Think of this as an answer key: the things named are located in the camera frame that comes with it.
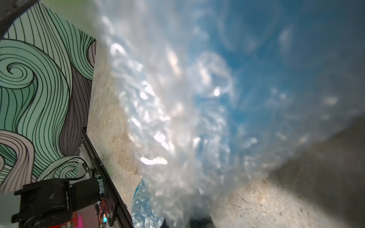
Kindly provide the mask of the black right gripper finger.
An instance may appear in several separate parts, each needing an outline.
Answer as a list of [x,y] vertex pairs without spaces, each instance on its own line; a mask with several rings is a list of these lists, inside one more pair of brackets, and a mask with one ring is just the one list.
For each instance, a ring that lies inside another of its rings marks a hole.
[[191,219],[189,226],[190,228],[215,228],[211,217]]

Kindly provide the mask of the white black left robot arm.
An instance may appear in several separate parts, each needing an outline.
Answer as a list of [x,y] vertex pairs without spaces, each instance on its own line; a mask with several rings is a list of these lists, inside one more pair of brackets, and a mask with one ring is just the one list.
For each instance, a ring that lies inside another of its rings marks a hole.
[[11,218],[20,228],[49,228],[70,221],[73,213],[101,199],[100,181],[91,178],[71,184],[68,179],[49,179],[24,185],[20,211]]

